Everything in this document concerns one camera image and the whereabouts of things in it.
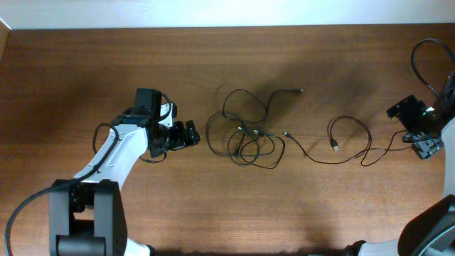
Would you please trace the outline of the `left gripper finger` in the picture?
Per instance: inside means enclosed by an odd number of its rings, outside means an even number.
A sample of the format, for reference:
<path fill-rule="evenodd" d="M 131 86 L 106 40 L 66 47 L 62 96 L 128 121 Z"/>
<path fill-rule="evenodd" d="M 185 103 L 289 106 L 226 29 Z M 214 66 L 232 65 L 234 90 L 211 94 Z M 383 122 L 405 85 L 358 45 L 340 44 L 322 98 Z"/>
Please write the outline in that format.
<path fill-rule="evenodd" d="M 193 120 L 186 121 L 186 145 L 194 146 L 200 141 L 200 135 L 196 130 L 196 126 Z"/>
<path fill-rule="evenodd" d="M 170 150 L 179 150 L 186 145 L 187 134 L 182 121 L 176 121 L 169 130 Z"/>

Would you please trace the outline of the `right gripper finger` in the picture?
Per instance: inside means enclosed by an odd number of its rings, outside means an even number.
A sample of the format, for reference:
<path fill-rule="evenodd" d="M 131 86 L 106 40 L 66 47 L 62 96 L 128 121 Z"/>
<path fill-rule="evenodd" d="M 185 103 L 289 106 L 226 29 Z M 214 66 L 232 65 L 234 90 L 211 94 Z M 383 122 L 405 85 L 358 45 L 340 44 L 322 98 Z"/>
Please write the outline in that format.
<path fill-rule="evenodd" d="M 423 101 L 418 100 L 414 95 L 409 95 L 391 106 L 386 113 L 390 119 L 398 118 L 406 130 L 414 130 L 423 118 L 426 108 Z"/>
<path fill-rule="evenodd" d="M 403 142 L 410 144 L 411 148 L 420 159 L 430 159 L 439 150 L 444 148 L 441 137 L 408 133 L 403 136 Z"/>

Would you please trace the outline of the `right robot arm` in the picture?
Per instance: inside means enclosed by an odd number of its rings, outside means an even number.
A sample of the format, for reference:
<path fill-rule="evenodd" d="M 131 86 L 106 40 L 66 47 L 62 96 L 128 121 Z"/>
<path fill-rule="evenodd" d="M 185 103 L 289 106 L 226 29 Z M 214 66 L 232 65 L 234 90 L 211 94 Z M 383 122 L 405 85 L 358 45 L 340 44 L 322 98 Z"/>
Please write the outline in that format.
<path fill-rule="evenodd" d="M 410 95 L 387 110 L 405 128 L 403 142 L 411 144 L 420 159 L 444 153 L 444 184 L 440 199 L 413 217 L 400 236 L 384 242 L 359 240 L 342 255 L 399 256 L 454 254 L 454 73 L 450 73 L 434 101 L 426 106 Z"/>

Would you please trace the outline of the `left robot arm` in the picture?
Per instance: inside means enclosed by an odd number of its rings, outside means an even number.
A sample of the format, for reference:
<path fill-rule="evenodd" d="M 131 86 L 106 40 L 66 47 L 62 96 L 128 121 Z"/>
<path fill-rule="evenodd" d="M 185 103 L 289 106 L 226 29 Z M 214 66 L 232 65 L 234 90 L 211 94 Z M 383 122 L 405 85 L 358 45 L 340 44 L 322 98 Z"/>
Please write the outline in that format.
<path fill-rule="evenodd" d="M 139 88 L 134 106 L 108 123 L 109 136 L 94 158 L 70 180 L 51 186 L 51 255 L 153 255 L 155 249 L 129 238 L 121 188 L 132 167 L 149 152 L 149 163 L 169 151 L 195 146 L 192 120 L 176 120 L 177 106 L 154 89 Z"/>

